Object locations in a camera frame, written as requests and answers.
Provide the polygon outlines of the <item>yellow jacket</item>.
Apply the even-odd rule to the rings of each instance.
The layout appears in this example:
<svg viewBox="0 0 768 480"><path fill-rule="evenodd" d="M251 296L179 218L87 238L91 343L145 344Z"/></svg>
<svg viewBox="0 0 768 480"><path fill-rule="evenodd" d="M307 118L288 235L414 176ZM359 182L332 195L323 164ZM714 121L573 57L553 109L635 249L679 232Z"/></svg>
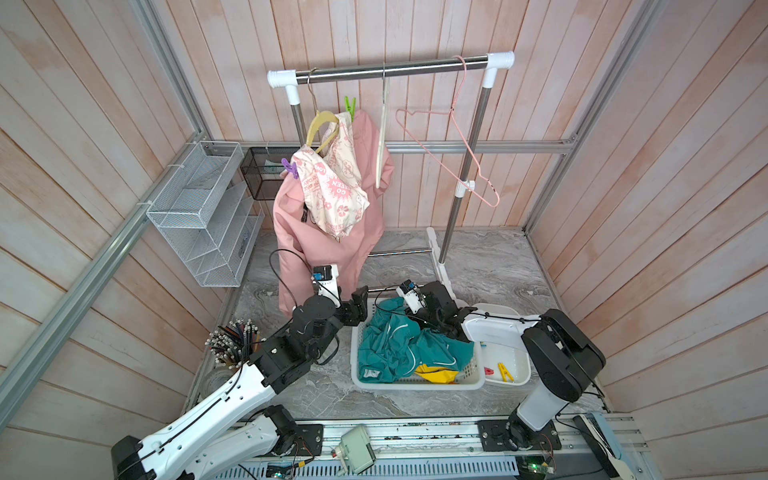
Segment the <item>yellow jacket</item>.
<svg viewBox="0 0 768 480"><path fill-rule="evenodd" d="M444 366L418 366L414 373L432 384L452 384L456 381L459 371Z"/></svg>

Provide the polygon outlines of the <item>yellow-green plastic hanger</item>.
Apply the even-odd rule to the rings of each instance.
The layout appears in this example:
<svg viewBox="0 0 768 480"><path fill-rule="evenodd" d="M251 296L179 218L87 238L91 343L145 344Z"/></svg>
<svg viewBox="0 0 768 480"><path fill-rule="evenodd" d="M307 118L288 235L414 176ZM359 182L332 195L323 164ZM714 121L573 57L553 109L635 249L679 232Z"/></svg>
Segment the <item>yellow-green plastic hanger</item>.
<svg viewBox="0 0 768 480"><path fill-rule="evenodd" d="M321 143L314 147L314 139L320 133L320 129L330 124L330 127L326 130L327 136L321 138ZM309 125L305 145L312 148L316 153L320 153L326 149L330 143L336 138L340 131L339 118L331 111L318 111Z"/></svg>

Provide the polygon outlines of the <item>yellow clothespin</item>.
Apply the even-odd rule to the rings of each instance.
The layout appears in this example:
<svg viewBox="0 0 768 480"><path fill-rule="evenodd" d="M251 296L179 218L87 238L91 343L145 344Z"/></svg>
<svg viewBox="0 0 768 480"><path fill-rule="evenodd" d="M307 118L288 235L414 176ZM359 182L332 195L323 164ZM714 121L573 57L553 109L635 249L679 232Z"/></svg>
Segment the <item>yellow clothespin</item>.
<svg viewBox="0 0 768 480"><path fill-rule="evenodd" d="M503 363L499 362L497 364L497 367L498 367L498 371L499 371L499 374L501 376L501 381L502 382L504 382L504 383L513 383L515 381L514 376L509 372L509 370L507 369L507 367Z"/></svg>

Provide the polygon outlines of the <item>green sweatshirt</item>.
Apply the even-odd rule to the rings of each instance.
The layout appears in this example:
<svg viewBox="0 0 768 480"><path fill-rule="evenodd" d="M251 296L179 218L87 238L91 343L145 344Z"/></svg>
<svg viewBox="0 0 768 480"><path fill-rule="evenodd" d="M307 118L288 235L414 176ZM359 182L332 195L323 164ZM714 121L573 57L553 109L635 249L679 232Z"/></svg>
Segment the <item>green sweatshirt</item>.
<svg viewBox="0 0 768 480"><path fill-rule="evenodd" d="M374 309L362 331L357 378L371 384L390 384L411 377L424 380L414 373L422 364L444 366L460 374L473 357L471 343L421 327L406 314L403 299L392 298Z"/></svg>

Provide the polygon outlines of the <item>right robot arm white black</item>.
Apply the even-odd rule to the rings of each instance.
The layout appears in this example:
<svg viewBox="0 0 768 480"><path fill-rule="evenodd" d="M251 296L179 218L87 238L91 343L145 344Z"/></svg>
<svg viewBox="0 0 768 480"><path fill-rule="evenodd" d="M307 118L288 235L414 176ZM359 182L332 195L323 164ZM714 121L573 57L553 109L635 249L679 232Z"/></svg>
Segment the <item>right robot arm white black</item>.
<svg viewBox="0 0 768 480"><path fill-rule="evenodd" d="M482 359L519 356L538 374L536 388L509 415L499 434L481 429L495 450L521 451L552 440L555 417L578 401L595 384L606 357L563 311L512 316L497 305L458 306L447 288L435 281L417 286L405 281L397 287L405 311L420 326L453 340L490 351Z"/></svg>

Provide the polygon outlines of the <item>floral pink white garment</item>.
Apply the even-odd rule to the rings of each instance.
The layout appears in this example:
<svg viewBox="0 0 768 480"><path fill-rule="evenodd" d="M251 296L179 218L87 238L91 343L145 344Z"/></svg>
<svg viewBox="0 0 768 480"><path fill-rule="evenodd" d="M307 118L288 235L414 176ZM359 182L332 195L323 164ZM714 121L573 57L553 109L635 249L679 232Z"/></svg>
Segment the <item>floral pink white garment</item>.
<svg viewBox="0 0 768 480"><path fill-rule="evenodd" d="M340 131L330 145L316 153L305 144L292 159L315 224L339 241L350 235L369 207L367 193L357 164L351 121L347 113L336 114ZM326 137L330 124L324 125L314 139L314 147Z"/></svg>

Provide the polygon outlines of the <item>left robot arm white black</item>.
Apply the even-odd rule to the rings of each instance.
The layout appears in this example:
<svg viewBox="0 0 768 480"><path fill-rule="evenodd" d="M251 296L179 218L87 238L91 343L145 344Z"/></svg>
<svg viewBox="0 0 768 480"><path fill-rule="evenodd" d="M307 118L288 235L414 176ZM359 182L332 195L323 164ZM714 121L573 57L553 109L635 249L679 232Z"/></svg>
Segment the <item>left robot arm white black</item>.
<svg viewBox="0 0 768 480"><path fill-rule="evenodd" d="M303 445L291 414L273 399L327 364L339 331L368 317L369 289L347 301L313 295L217 390L177 420L142 439L126 436L111 449L117 479L212 479L254 456L296 453Z"/></svg>

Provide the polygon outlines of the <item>white hanger with metal hook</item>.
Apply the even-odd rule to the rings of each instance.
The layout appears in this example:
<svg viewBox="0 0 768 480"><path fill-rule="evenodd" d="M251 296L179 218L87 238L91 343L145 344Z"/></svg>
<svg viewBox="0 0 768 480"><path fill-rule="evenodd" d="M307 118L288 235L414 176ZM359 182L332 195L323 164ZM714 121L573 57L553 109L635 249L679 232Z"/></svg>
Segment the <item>white hanger with metal hook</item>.
<svg viewBox="0 0 768 480"><path fill-rule="evenodd" d="M384 158L384 150L386 146L389 80L387 78L385 63L382 63L381 73L382 73L381 115L380 115L379 137L378 137L378 144L377 144L376 176L375 176L375 187L377 189L381 187L383 168L386 163L386 160Z"/></svg>

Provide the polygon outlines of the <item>pink jacket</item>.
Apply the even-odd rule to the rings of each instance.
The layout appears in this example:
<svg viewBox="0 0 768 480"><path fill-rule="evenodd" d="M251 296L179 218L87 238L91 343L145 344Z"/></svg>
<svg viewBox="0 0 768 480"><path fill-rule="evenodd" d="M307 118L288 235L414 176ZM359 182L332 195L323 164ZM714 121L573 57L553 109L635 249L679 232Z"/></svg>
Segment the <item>pink jacket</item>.
<svg viewBox="0 0 768 480"><path fill-rule="evenodd" d="M347 300L357 288L362 267L384 231L381 199L389 187L394 165L384 151L381 187L375 187L376 157L379 130L366 112L359 110L351 130L362 188L370 202L363 217L349 236L337 241L315 224L299 179L285 178L273 207L280 275L279 307L289 317L295 306L303 304L314 294L310 270L315 266L336 264L341 298Z"/></svg>

